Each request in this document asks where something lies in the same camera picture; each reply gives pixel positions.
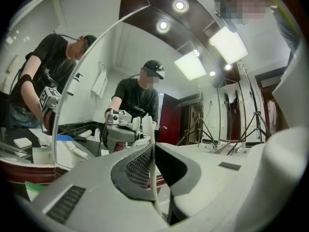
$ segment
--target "red door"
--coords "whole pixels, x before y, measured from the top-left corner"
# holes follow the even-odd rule
[[[179,139],[182,106],[180,100],[164,94],[158,141],[176,145]]]

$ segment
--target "man wearing black cap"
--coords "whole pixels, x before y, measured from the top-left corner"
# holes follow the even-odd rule
[[[246,24],[249,20],[259,19],[265,14],[266,8],[270,8],[291,53],[296,52],[300,33],[295,21],[279,0],[214,0],[214,2],[217,16],[232,32],[237,31],[234,22]]]
[[[153,88],[154,83],[165,77],[164,68],[156,60],[150,60],[140,69],[138,79],[124,79],[120,81],[112,97],[109,108],[105,111],[105,121],[111,109],[125,110],[134,116],[136,109],[144,110],[144,115],[148,113],[153,119],[153,127],[156,128],[159,117],[159,96]],[[119,142],[114,151],[125,148],[125,143]]]
[[[46,77],[57,83],[62,90],[75,66],[88,47],[96,40],[93,35],[81,36],[76,42],[68,43],[57,34],[46,36],[38,47],[26,55],[18,82],[10,95],[8,127],[37,128],[42,111],[39,97],[46,85]],[[49,128],[48,119],[45,127]]]

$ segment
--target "light stand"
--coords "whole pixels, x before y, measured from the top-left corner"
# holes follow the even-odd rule
[[[245,75],[247,77],[247,81],[249,83],[249,87],[250,87],[250,91],[252,93],[252,99],[253,99],[253,103],[254,103],[254,109],[255,109],[255,112],[253,113],[253,117],[251,119],[251,121],[249,122],[246,130],[244,131],[244,133],[241,135],[240,139],[238,140],[238,142],[233,146],[233,148],[228,152],[228,155],[231,155],[232,152],[234,151],[234,149],[236,148],[236,146],[242,142],[243,140],[245,140],[247,137],[249,137],[252,133],[254,133],[255,131],[258,131],[259,133],[259,139],[260,139],[260,142],[262,143],[262,135],[263,134],[264,136],[266,136],[266,133],[261,129],[261,121],[260,119],[262,120],[263,124],[265,125],[265,128],[266,128],[266,132],[269,134],[269,136],[271,136],[271,132],[269,131],[267,125],[266,125],[266,122],[265,120],[263,119],[263,117],[261,116],[261,111],[258,111],[257,109],[257,105],[256,105],[256,100],[255,100],[255,95],[254,95],[254,91],[253,91],[253,88],[252,88],[252,85],[251,85],[251,82],[250,82],[250,79],[248,77],[248,74],[247,74],[247,70],[244,68],[244,64],[242,63],[242,61],[240,60],[239,61],[239,64],[240,66],[242,67],[243,71],[245,72]],[[246,135],[252,121],[254,120],[254,118],[256,119],[256,128],[251,131],[248,135]]]
[[[201,89],[200,89],[200,86],[199,86],[199,81],[197,81],[197,88],[198,88],[198,95],[199,95],[199,104],[201,106],[201,111],[203,110],[203,103],[202,103],[202,96],[201,96]],[[182,137],[182,139],[177,143],[177,146],[189,135],[191,135],[193,132],[190,132],[192,130],[192,128],[194,128],[194,126],[197,124],[197,122],[199,122],[198,124],[198,128],[197,128],[197,131],[198,131],[198,144],[197,144],[197,147],[199,147],[199,144],[200,144],[200,141],[201,141],[201,134],[202,132],[206,134],[206,136],[208,136],[211,141],[213,142],[213,144],[216,146],[216,143],[215,143],[215,140],[214,138],[212,137],[212,134],[211,132],[209,131],[207,125],[205,124],[205,121],[203,118],[201,118],[201,112],[198,113],[198,119],[195,121],[195,123],[193,124],[193,126],[188,130],[188,132]],[[203,125],[205,125],[206,127],[206,130],[208,131],[209,135],[203,130]]]

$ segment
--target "black cap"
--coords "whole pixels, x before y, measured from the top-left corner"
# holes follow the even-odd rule
[[[237,32],[235,24],[232,19],[236,19],[240,24],[244,24],[242,20],[242,13],[237,10],[237,5],[226,0],[214,0],[215,13],[225,23],[225,25],[232,32]]]
[[[144,68],[152,71],[153,76],[159,77],[161,80],[165,77],[165,71],[162,64],[157,60],[149,60],[144,64]]]
[[[96,36],[93,35],[86,35],[84,39],[87,40],[85,50],[87,50],[93,44],[93,42],[97,40]]]

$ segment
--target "bottle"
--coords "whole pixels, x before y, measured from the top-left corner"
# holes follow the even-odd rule
[[[80,76],[83,76],[83,75],[80,74],[80,73],[77,73],[76,76],[73,78],[73,80],[72,80],[72,82],[69,86],[68,92],[67,92],[69,95],[72,95],[72,96],[74,95],[74,91],[76,89],[76,86],[79,83]]]

